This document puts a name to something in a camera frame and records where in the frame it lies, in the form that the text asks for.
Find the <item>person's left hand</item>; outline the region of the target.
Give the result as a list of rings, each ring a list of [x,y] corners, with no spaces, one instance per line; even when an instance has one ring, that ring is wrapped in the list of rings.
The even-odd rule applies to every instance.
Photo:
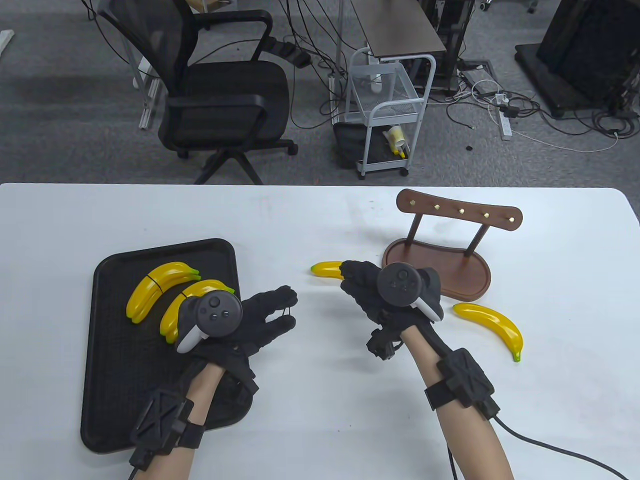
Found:
[[[232,334],[202,340],[192,354],[238,377],[249,368],[250,357],[294,329],[297,320],[286,310],[297,302],[297,292],[288,285],[255,294],[242,301],[242,320]]]

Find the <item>person's right hand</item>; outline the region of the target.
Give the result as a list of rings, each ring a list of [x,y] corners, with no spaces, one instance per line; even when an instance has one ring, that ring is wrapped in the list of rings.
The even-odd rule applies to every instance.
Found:
[[[386,283],[382,290],[394,290],[393,296],[409,296],[409,302],[421,298],[429,307],[425,314],[418,308],[392,304],[380,293],[378,278],[382,271]],[[371,262],[346,260],[340,265],[343,281],[341,289],[350,295],[371,321],[395,334],[401,334],[412,326],[426,326],[426,322],[441,322],[444,310],[441,306],[441,278],[431,267],[416,269],[409,263],[399,262],[384,269]]]

